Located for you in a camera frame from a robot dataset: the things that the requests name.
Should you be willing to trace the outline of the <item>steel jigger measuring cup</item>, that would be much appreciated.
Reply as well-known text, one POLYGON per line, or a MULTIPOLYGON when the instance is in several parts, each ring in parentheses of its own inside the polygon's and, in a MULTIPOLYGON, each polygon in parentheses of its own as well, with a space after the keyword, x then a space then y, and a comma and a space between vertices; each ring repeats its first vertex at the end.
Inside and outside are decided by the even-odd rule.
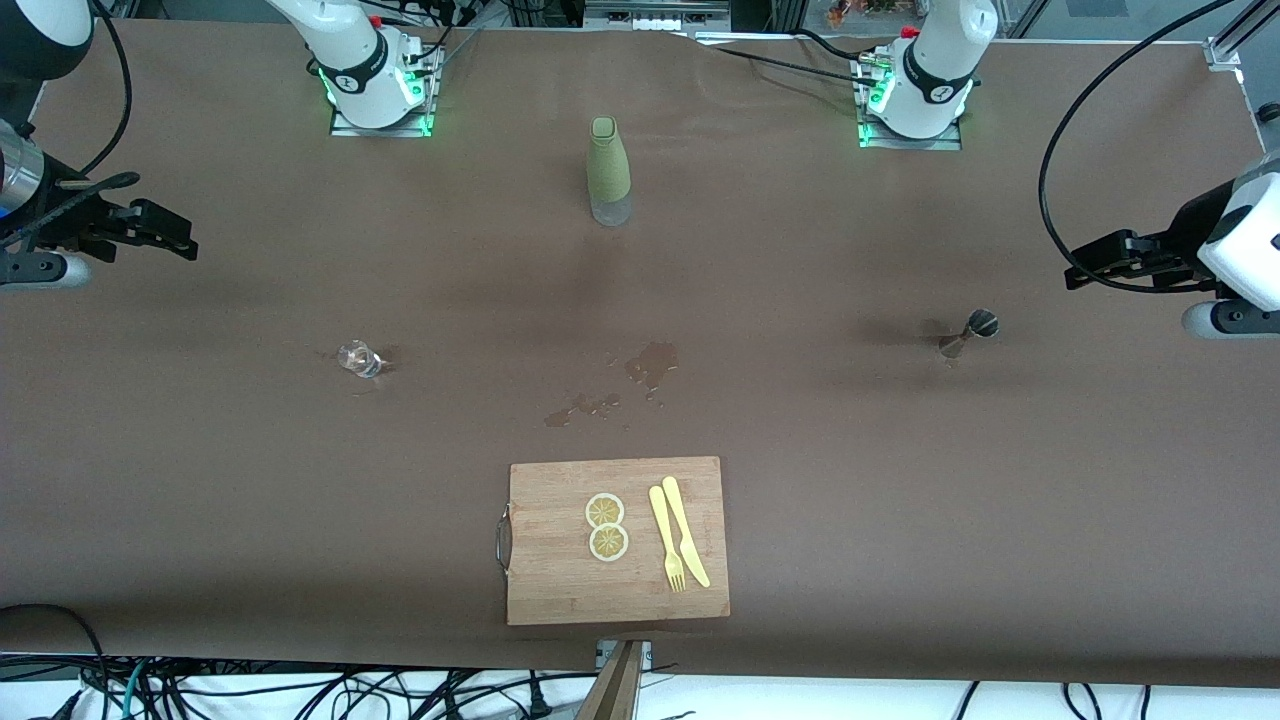
POLYGON ((970 313, 964 327, 956 334, 941 337, 938 351, 947 360, 959 359, 973 340, 991 340, 1000 332, 1000 322, 989 309, 979 307, 970 313))

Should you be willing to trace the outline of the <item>clear glass shaker cup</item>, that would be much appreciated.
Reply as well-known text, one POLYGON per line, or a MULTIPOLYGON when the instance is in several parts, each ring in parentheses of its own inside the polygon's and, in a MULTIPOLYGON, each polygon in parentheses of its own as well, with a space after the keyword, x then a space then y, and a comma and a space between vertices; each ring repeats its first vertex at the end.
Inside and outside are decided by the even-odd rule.
POLYGON ((384 359, 361 340, 342 345, 335 351, 335 360, 342 369, 361 379, 372 379, 387 366, 384 359))

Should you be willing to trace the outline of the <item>brown table cover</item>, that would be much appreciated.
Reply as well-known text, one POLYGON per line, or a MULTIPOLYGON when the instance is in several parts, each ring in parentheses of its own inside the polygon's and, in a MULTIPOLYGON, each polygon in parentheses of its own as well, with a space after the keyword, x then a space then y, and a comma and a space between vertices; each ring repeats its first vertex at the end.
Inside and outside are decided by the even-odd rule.
POLYGON ((506 624, 509 466, 717 456, 731 611, 636 625, 660 664, 1280 685, 1280 342, 1065 290, 1041 224, 1117 45, 998 44, 963 149, 902 152, 849 85, 675 35, 454 33, 434 136, 334 138, 289 26, 119 32, 102 173, 200 255, 0 296, 0 605, 111 653, 586 667, 605 626, 506 624), (947 360, 979 307, 998 334, 947 360), (678 368, 645 400, 650 342, 678 368), (580 393, 622 401, 544 427, 580 393))

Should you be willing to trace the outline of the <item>small brown liquid puddle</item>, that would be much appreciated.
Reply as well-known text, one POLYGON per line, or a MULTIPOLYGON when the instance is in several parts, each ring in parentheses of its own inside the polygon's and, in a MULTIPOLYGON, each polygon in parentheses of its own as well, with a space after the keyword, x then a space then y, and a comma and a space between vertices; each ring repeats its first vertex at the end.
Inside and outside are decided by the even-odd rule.
POLYGON ((550 413, 543 420, 544 427, 564 428, 576 418, 608 419, 620 407, 622 396, 608 393, 599 397, 580 393, 570 400, 566 407, 550 413))

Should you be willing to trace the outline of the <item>green sleeved glass bottle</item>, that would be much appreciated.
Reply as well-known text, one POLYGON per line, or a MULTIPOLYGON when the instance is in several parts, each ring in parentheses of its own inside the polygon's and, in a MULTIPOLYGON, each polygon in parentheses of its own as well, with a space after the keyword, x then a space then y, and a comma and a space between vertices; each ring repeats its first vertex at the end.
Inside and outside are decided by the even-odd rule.
POLYGON ((591 120, 588 150, 588 196, 594 219, 604 227, 625 224, 632 213, 628 156, 613 117, 591 120))

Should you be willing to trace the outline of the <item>large brown liquid puddle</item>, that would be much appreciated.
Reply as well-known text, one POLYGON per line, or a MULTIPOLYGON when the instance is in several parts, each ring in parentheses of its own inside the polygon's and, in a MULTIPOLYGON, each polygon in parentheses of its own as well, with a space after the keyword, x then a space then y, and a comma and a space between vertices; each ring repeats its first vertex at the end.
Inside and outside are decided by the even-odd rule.
POLYGON ((644 388, 645 400, 654 400, 662 380, 677 368, 678 351, 668 342, 650 342, 623 365, 628 379, 644 388))

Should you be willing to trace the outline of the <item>yellow plastic knife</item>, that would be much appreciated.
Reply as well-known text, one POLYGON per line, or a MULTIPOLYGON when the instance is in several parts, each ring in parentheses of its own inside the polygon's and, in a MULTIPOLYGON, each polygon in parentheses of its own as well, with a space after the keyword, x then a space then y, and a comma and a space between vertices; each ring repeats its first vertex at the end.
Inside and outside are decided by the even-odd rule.
POLYGON ((675 519, 677 521, 681 533, 678 551, 681 553, 684 564, 701 587, 709 587, 710 578, 703 565, 700 553, 698 552, 698 547, 692 539, 692 533, 690 530, 687 514, 685 512, 684 496, 680 489, 678 482, 675 477, 666 477, 662 482, 662 487, 666 493, 669 510, 675 515, 675 519))

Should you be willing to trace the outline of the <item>wooden cutting board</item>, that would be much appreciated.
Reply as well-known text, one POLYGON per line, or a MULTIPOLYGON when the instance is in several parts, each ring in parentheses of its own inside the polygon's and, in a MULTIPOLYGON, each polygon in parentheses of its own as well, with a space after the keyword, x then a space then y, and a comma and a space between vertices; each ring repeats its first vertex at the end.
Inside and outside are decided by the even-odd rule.
POLYGON ((509 469, 502 523, 508 550, 507 623, 512 626, 664 623, 726 618, 731 611, 722 466, 716 456, 518 462, 509 469), (671 591, 648 491, 675 477, 692 539, 710 578, 701 587, 685 566, 686 589, 671 591), (594 559, 585 503, 618 496, 627 553, 594 559))

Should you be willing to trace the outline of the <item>yellow plastic fork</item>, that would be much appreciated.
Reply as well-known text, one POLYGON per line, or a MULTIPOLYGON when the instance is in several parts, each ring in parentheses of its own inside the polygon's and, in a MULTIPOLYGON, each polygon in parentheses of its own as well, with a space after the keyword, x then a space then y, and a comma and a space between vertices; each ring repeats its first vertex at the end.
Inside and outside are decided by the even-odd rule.
POLYGON ((671 506, 666 491, 660 486, 652 486, 648 496, 664 550, 663 565, 668 585, 675 593, 684 592, 686 589, 685 565, 676 548, 671 506))

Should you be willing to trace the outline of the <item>aluminium frame profile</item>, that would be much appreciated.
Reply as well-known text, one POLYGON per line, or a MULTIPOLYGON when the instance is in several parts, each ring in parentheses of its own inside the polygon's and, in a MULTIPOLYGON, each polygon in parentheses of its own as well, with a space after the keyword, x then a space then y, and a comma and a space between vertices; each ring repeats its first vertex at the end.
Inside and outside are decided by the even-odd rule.
POLYGON ((1222 29, 1204 42, 1204 56, 1212 70, 1239 67, 1239 51, 1274 22, 1280 20, 1280 0, 1248 0, 1222 29))

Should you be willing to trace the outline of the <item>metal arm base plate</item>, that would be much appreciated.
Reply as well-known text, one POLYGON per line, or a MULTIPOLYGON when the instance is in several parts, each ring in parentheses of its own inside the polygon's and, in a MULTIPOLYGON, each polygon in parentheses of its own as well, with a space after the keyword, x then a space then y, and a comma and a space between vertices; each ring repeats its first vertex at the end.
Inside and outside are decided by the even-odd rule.
POLYGON ((428 51, 424 51, 421 41, 408 36, 404 37, 404 42, 410 50, 419 50, 419 53, 404 55, 407 59, 415 58, 415 61, 403 69, 388 70, 384 74, 387 79, 375 81, 375 83, 380 82, 383 87, 390 85, 393 108, 404 113, 396 122, 383 127, 357 126, 339 111, 333 90, 328 86, 326 100, 332 105, 330 136, 425 138, 433 135, 445 50, 433 45, 428 51))
POLYGON ((876 113, 876 109, 884 104, 896 87, 893 72, 890 69, 888 50, 888 46, 878 46, 873 51, 859 53, 858 58, 849 63, 856 79, 873 81, 870 86, 854 85, 859 145, 864 149, 959 151, 963 147, 960 118, 965 111, 964 102, 960 102, 945 131, 929 138, 911 138, 900 135, 876 113))

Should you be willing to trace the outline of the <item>wooden post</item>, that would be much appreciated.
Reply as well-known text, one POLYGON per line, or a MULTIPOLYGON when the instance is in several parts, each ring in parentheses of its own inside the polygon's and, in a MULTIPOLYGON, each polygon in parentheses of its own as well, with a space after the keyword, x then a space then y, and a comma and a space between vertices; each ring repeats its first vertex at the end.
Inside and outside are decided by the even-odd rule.
POLYGON ((573 720, 635 720, 644 673, 640 650, 627 639, 605 667, 596 674, 573 720))

